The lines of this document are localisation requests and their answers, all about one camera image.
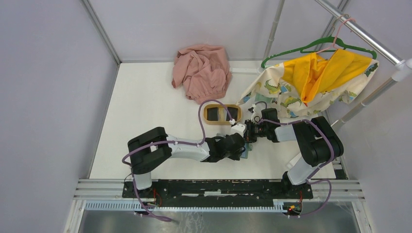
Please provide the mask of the green leather card holder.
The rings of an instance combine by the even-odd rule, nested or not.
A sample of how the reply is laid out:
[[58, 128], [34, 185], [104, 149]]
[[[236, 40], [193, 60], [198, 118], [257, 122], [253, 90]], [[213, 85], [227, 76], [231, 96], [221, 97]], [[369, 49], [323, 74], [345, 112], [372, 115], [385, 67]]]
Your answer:
[[[224, 157], [224, 151], [223, 151], [223, 145], [222, 145], [222, 142], [223, 142], [223, 139], [226, 137], [226, 135], [224, 135], [224, 134], [221, 134], [221, 133], [218, 133], [218, 134], [216, 134], [216, 136], [215, 136], [215, 139], [217, 140], [217, 142], [216, 142], [216, 147], [217, 147], [217, 150], [218, 150], [218, 152], [220, 153], [220, 154], [222, 154], [222, 156]], [[245, 148], [246, 148], [246, 151], [242, 154], [242, 156], [240, 157], [241, 159], [247, 159], [248, 158], [248, 153], [252, 150], [252, 146], [250, 145], [250, 143], [246, 143], [245, 142]]]

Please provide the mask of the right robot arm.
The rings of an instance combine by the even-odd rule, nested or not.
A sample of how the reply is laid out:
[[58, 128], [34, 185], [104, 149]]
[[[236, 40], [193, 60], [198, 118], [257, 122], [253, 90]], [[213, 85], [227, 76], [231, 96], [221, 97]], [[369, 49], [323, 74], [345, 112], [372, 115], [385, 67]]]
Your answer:
[[310, 184], [310, 179], [335, 158], [343, 155], [344, 147], [325, 117], [302, 119], [281, 123], [275, 108], [261, 111], [258, 121], [244, 122], [246, 143], [255, 143], [259, 137], [274, 143], [296, 141], [300, 150], [299, 160], [282, 177], [281, 193], [293, 198], [300, 192], [300, 185]]

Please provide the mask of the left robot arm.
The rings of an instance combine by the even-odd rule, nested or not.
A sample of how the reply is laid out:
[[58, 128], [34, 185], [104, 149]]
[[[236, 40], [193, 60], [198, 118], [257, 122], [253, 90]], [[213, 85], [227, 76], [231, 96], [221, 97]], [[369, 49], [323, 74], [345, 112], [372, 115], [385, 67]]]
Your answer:
[[245, 151], [246, 127], [235, 124], [224, 136], [189, 140], [167, 134], [164, 127], [153, 128], [128, 141], [128, 154], [122, 162], [131, 168], [134, 191], [146, 198], [153, 191], [151, 172], [168, 159], [192, 159], [216, 163], [223, 159], [238, 161]]

